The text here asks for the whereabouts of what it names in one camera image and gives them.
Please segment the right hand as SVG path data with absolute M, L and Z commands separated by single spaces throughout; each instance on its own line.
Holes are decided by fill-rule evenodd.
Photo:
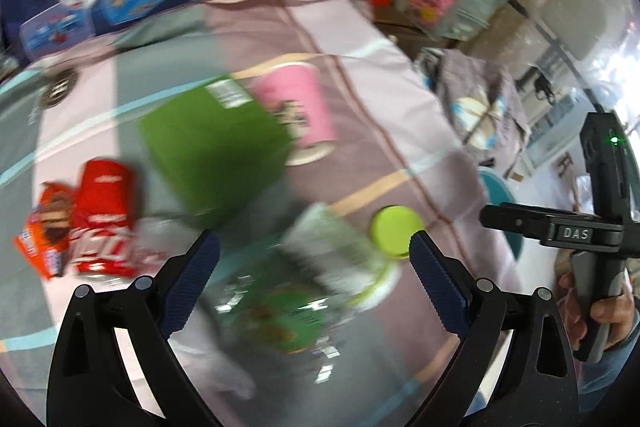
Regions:
M 560 315 L 570 347 L 578 348 L 588 331 L 586 320 L 576 297 L 575 281 L 572 272 L 559 278 L 558 284 L 566 290 L 565 297 L 559 304 Z M 625 340 L 634 329 L 634 295 L 628 280 L 623 283 L 623 292 L 617 297 L 599 300 L 591 306 L 589 316 L 600 325 L 610 326 L 605 349 L 610 349 Z

